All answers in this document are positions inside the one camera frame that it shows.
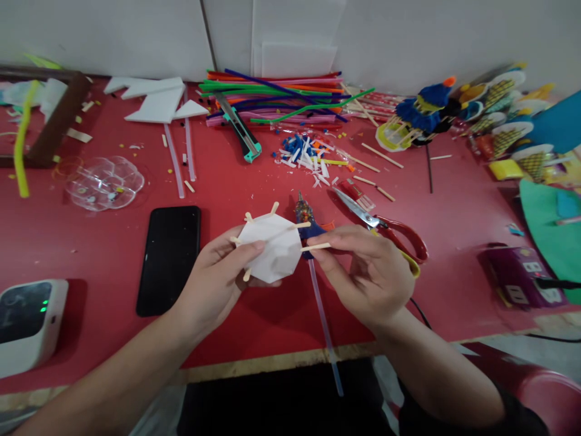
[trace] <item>hand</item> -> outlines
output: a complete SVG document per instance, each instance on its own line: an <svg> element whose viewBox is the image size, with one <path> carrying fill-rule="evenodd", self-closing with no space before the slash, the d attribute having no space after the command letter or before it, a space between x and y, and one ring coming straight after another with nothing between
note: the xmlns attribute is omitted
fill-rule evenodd
<svg viewBox="0 0 581 436"><path fill-rule="evenodd" d="M409 264L397 247L361 226L339 227L310 238L307 244L325 242L353 254L348 274L331 252L325 249L310 252L343 305L373 332L389 325L404 309L414 286Z"/></svg>
<svg viewBox="0 0 581 436"><path fill-rule="evenodd" d="M264 241L240 245L230 242L244 226L234 227L200 252L183 291L172 308L184 321L186 332L208 335L227 318L248 286L278 287L280 280L271 284L255 277L244 282L245 266L264 251Z"/></svg>

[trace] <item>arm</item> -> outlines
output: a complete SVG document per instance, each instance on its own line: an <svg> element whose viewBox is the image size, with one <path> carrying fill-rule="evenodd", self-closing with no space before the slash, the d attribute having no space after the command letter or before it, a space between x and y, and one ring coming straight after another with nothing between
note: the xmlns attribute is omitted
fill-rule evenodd
<svg viewBox="0 0 581 436"><path fill-rule="evenodd" d="M241 229L233 228L204 247L167 313L44 406L15 435L129 434L191 351L226 319L246 287L242 269L264 250L264 242L234 249L229 238ZM248 285L266 286L255 278Z"/></svg>
<svg viewBox="0 0 581 436"><path fill-rule="evenodd" d="M395 245L360 226L338 228L308 240L351 251L350 274L331 252L313 250L345 307L377 338L416 402L432 417L469 428L503 420L502 398L492 381L405 308L414 279Z"/></svg>

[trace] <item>purple box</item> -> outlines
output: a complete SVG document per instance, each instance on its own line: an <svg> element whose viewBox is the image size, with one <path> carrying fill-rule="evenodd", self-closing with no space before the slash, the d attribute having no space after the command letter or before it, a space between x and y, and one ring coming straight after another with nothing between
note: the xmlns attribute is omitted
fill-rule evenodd
<svg viewBox="0 0 581 436"><path fill-rule="evenodd" d="M540 289L538 277L551 278L538 253L528 247L500 246L486 250L503 295L520 307L557 307L569 304L562 289Z"/></svg>

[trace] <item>red chair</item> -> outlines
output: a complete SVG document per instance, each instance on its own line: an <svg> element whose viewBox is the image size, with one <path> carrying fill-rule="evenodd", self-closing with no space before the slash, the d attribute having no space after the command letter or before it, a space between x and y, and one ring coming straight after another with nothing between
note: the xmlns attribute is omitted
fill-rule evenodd
<svg viewBox="0 0 581 436"><path fill-rule="evenodd" d="M479 342L463 344L484 374L533 410L553 436L581 435L581 386L569 377Z"/></svg>

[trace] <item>yellow straw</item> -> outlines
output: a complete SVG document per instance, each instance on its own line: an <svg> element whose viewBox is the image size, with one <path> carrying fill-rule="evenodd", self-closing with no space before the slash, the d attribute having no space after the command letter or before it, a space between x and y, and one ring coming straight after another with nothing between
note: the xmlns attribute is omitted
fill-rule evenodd
<svg viewBox="0 0 581 436"><path fill-rule="evenodd" d="M18 181L18 191L22 198L30 197L28 190L28 182L26 180L26 173L24 172L24 139L26 138L26 131L30 124L30 107L32 106L32 99L36 94L38 88L38 81L33 81L30 84L30 89L26 94L26 100L22 106L22 119L20 127L18 128L18 135L16 136L16 143L14 144L14 169L16 170L16 180Z"/></svg>

